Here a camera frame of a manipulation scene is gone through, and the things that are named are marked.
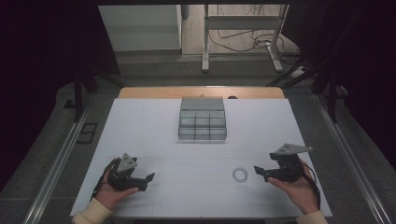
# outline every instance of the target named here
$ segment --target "human hand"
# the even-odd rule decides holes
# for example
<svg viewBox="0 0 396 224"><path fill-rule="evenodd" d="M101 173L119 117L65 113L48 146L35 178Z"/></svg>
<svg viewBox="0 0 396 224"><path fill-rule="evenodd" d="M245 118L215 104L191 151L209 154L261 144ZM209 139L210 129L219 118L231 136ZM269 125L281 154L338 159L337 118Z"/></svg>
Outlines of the human hand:
<svg viewBox="0 0 396 224"><path fill-rule="evenodd" d="M303 160L300 161L303 163L305 174L312 179L309 169L306 166L306 162ZM275 187L285 191L291 201L301 210L304 215L317 212L319 210L317 196L311 185L303 177L300 177L300 179L292 183L285 183L272 177L269 177L268 181Z"/></svg>
<svg viewBox="0 0 396 224"><path fill-rule="evenodd" d="M113 189L108 183L108 174L110 169L107 170L105 178L103 179L102 186L97 191L95 199L99 201L108 210L113 211L117 204L126 197L133 195L139 191L139 188L126 189L124 191L117 191Z"/></svg>

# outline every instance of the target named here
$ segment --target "wooden floor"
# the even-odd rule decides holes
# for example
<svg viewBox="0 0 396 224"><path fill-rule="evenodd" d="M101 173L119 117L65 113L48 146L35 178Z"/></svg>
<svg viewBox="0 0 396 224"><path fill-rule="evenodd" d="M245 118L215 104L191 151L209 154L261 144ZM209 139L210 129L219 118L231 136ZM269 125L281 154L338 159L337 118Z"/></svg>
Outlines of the wooden floor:
<svg viewBox="0 0 396 224"><path fill-rule="evenodd" d="M279 5L210 5L210 15L278 15ZM202 54L202 45L204 43L204 5L190 5L190 15L187 20L182 22L182 54L197 55ZM266 53L266 48L253 49L254 37L262 35L261 41L271 40L273 31L260 30L248 32L242 35L235 35L245 31L229 30L212 30L209 38L209 53ZM298 47L281 35L277 41L277 47L280 51L298 52Z"/></svg>

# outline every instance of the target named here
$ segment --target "sleeve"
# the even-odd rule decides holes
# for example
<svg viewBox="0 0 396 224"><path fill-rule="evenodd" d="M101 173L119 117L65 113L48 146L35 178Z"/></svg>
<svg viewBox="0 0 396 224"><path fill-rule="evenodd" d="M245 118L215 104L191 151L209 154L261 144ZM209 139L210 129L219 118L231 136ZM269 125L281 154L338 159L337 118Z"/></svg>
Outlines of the sleeve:
<svg viewBox="0 0 396 224"><path fill-rule="evenodd" d="M87 208L78 212L72 219L73 224L99 224L112 214L112 211L105 208L95 198L92 198Z"/></svg>
<svg viewBox="0 0 396 224"><path fill-rule="evenodd" d="M303 217L298 217L296 221L298 224L327 224L327 221L321 211L310 213Z"/></svg>

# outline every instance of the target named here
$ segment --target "white tabletop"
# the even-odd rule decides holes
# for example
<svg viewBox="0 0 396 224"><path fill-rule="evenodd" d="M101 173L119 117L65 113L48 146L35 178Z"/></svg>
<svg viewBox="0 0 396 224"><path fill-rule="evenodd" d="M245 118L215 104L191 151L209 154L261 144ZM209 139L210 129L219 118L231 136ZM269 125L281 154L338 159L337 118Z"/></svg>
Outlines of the white tabletop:
<svg viewBox="0 0 396 224"><path fill-rule="evenodd" d="M155 173L146 191L130 196L113 216L133 218L297 217L299 209L281 190L265 183L253 166L278 168L271 161L285 143L304 146L287 99L224 100L224 143L178 140L181 99L116 99L71 216L85 209L105 167L115 157L137 157L132 177ZM300 158L313 169L307 153ZM238 183L233 170L247 170ZM321 209L332 215L321 194Z"/></svg>

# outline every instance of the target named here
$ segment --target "forearm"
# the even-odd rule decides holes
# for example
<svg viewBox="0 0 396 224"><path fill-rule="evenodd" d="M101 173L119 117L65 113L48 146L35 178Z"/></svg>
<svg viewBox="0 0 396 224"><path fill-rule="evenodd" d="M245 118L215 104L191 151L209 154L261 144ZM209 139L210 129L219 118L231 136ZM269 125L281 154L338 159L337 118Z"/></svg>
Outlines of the forearm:
<svg viewBox="0 0 396 224"><path fill-rule="evenodd" d="M112 214L110 210L105 208L96 199L92 198L87 208L76 213L72 219L73 224L99 224Z"/></svg>
<svg viewBox="0 0 396 224"><path fill-rule="evenodd" d="M313 212L297 218L298 224L327 224L321 211Z"/></svg>

